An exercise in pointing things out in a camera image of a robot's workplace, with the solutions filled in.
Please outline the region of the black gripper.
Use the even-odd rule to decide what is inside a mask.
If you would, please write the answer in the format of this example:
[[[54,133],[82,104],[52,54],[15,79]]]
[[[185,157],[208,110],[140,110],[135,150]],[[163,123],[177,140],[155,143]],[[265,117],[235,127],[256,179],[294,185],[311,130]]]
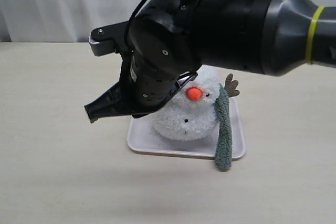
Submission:
[[[196,76],[196,71],[175,77],[162,70],[152,72],[143,58],[134,55],[123,60],[119,82],[84,109],[90,123],[115,116],[141,118],[161,109]]]

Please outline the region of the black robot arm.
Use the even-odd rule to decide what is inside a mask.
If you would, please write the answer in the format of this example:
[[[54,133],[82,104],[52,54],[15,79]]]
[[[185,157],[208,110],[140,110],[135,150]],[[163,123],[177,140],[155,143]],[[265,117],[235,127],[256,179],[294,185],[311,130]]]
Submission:
[[[203,65],[282,76],[335,67],[335,8],[311,0],[142,0],[130,19],[94,29],[96,56],[122,58],[119,81],[85,106],[90,122],[165,106]]]

